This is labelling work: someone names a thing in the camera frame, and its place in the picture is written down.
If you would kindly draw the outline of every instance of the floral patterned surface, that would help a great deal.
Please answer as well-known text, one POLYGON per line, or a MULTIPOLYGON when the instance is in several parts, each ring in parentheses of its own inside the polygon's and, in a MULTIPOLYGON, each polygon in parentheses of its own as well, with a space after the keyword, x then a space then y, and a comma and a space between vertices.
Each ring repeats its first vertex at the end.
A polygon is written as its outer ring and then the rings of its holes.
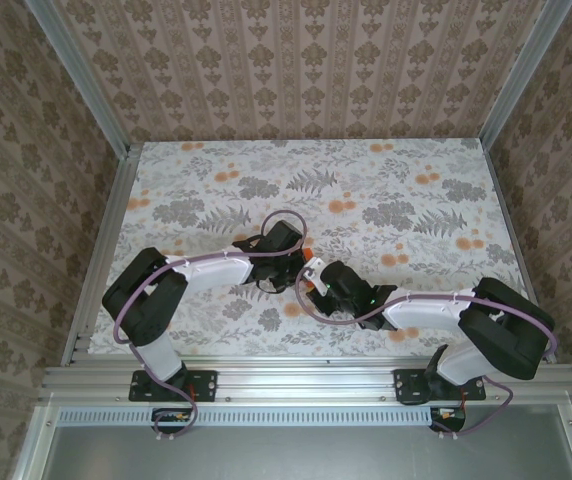
MULTIPOLYGON (((301 213, 306 245, 371 284, 450 290, 522 279, 477 139, 148 143, 108 284, 143 248, 196 255, 253 235, 277 209, 301 213)), ((295 224, 296 219, 288 219, 295 224)), ((102 309, 91 353, 125 351, 102 309)), ((182 299, 175 348, 199 355, 428 355, 453 334, 316 323, 293 289, 254 285, 182 299)))

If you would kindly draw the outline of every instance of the wallpaper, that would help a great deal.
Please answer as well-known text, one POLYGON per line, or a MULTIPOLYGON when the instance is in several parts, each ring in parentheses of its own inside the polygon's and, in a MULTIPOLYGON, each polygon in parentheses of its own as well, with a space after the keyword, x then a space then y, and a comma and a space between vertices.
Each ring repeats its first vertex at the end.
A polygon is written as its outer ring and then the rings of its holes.
MULTIPOLYGON (((107 284, 143 248, 176 258, 220 251, 258 233, 279 209, 304 216, 315 255, 341 260, 371 285, 453 291, 489 276, 523 290, 476 138, 147 143, 107 284)), ((113 340, 113 325, 101 309, 90 353, 128 352, 113 340)), ((169 334, 185 355, 237 356, 430 357, 462 338, 444 329, 322 325, 294 288, 270 295, 253 284, 184 296, 169 334)))
POLYGON ((542 306, 572 362, 572 9, 491 156, 542 306))
POLYGON ((59 363, 115 166, 34 17, 0 0, 0 479, 59 363))
POLYGON ((56 0, 132 142, 476 137, 543 0, 56 0))

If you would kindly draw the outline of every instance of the purple cable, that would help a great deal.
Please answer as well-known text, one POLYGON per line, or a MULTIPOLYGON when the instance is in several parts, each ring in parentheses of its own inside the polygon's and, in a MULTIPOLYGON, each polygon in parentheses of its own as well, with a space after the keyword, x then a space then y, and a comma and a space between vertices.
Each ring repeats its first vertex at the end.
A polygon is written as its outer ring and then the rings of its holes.
POLYGON ((450 437, 462 437, 464 435, 470 435, 471 433, 475 433, 477 430, 479 430, 482 427, 485 427, 486 425, 488 425, 490 422, 493 421, 493 419, 499 415, 500 413, 502 413, 504 410, 506 410, 506 407, 508 407, 508 404, 513 400, 513 396, 514 393, 513 391, 508 388, 506 385, 502 385, 501 383, 498 383, 494 380, 491 380, 490 378, 488 378, 486 375, 484 375, 484 380, 486 380, 487 383, 490 383, 491 385, 497 387, 497 388, 501 388, 502 390, 504 390, 505 392, 508 392, 508 398, 506 400, 504 400, 504 403, 502 403, 499 408, 497 408, 497 410, 495 410, 493 413, 491 413, 489 416, 487 416, 484 420, 482 420, 481 422, 479 422, 477 425, 467 428, 466 430, 463 430, 461 432, 453 432, 450 428, 448 428, 446 425, 443 425, 439 422, 436 422, 433 420, 433 425, 438 426, 439 428, 441 428, 442 430, 444 430, 443 433, 444 435, 448 435, 450 437))
POLYGON ((515 316, 518 316, 518 317, 526 320, 528 323, 530 323, 535 328, 540 330, 544 335, 546 335, 546 337, 550 341, 550 348, 544 352, 544 355, 543 355, 544 357, 547 357, 548 355, 552 355, 553 353, 555 353, 555 350, 557 350, 557 337, 555 337, 553 332, 551 332, 546 327, 546 325, 544 325, 542 322, 537 320, 535 317, 532 317, 532 316, 528 315, 527 313, 524 313, 520 310, 517 310, 516 308, 509 307, 508 305, 504 305, 502 303, 493 302, 493 301, 487 300, 485 298, 471 297, 468 295, 457 295, 457 294, 449 295, 449 294, 443 294, 443 293, 442 294, 439 294, 439 293, 410 293, 409 295, 407 295, 405 297, 396 298, 394 300, 391 300, 390 302, 386 302, 382 306, 377 307, 376 309, 372 310, 371 312, 369 312, 365 315, 362 315, 361 317, 352 318, 350 320, 333 321, 333 320, 330 320, 328 318, 321 317, 321 316, 317 315, 315 312, 313 312, 308 307, 308 305, 306 305, 304 303, 302 295, 299 291, 299 286, 300 286, 300 283, 302 281, 302 277, 304 276, 304 273, 306 272, 306 270, 310 270, 310 269, 302 268, 299 271, 299 273, 297 274, 297 278, 295 279, 295 296, 297 297, 297 301, 299 302, 299 305, 300 305, 300 307, 302 307, 302 310, 304 310, 304 312, 306 312, 309 316, 313 317, 318 322, 324 323, 326 325, 352 325, 354 323, 363 322, 364 320, 368 320, 369 318, 374 317, 378 313, 383 312, 387 308, 392 307, 393 305, 397 305, 398 303, 405 303, 405 302, 412 301, 412 300, 451 300, 451 301, 458 300, 458 301, 462 301, 462 302, 478 303, 480 305, 485 305, 487 307, 496 308, 498 310, 502 310, 503 312, 513 314, 515 316))
MULTIPOLYGON (((196 257, 183 258, 181 260, 176 260, 174 262, 167 263, 163 267, 161 267, 158 270, 156 270, 155 272, 153 272, 152 275, 150 275, 146 280, 144 280, 142 282, 142 284, 139 287, 137 287, 135 289, 135 291, 129 297, 129 299, 126 301, 126 303, 124 304, 124 306, 120 310, 119 315, 117 315, 117 318, 115 319, 115 325, 113 327, 113 338, 115 339, 115 342, 117 342, 120 345, 130 345, 130 350, 133 352, 133 355, 135 355, 135 357, 137 358, 139 363, 144 367, 144 370, 146 371, 148 376, 151 378, 151 380, 153 380, 158 385, 160 385, 160 386, 162 386, 162 387, 164 387, 164 388, 166 388, 166 389, 168 389, 174 393, 177 393, 184 400, 186 400, 188 403, 190 403, 190 405, 192 407, 191 419, 188 422, 188 424, 177 435, 174 435, 174 436, 183 435, 184 433, 186 433, 189 430, 190 427, 192 427, 195 424, 195 422, 197 421, 197 404, 195 403, 195 401, 192 398, 190 398, 188 395, 186 395, 182 390, 180 390, 179 388, 174 387, 172 385, 169 385, 168 383, 166 383, 163 380, 161 380, 160 378, 158 378, 148 368, 148 366, 146 365, 146 362, 144 361, 142 356, 139 354, 137 349, 130 343, 130 341, 128 339, 124 340, 124 339, 120 338, 119 327, 122 324, 122 322, 124 321, 124 317, 126 316, 126 313, 133 306, 133 303, 135 303, 135 300, 137 299, 137 297, 139 297, 139 295, 141 295, 141 293, 146 289, 146 287, 148 287, 151 283, 153 283, 160 275, 162 275, 164 272, 167 272, 168 270, 170 270, 173 267, 179 267, 179 266, 185 265, 186 263, 190 263, 190 262, 199 262, 202 260, 212 260, 215 258, 222 258, 222 257, 226 257, 226 258, 279 257, 282 255, 289 255, 289 254, 299 250, 301 248, 301 246, 304 244, 304 240, 306 240, 306 235, 308 234, 308 226, 306 225, 306 220, 304 220, 304 217, 302 217, 297 212, 294 212, 292 210, 275 210, 270 215, 268 215, 264 219, 264 221, 262 222, 261 233, 262 234, 264 233, 264 229, 266 228, 266 224, 268 223, 268 221, 271 218, 273 218, 275 215, 279 215, 282 213, 294 215, 295 217, 297 217, 302 222, 302 238, 293 247, 287 248, 286 250, 282 250, 281 252, 268 252, 268 253, 245 253, 245 252, 208 253, 206 255, 198 255, 196 257)), ((159 429, 157 428, 160 416, 158 416, 155 419, 155 423, 154 423, 153 428, 155 429, 155 432, 157 433, 157 435, 163 436, 165 434, 162 434, 162 432, 160 432, 159 429)))

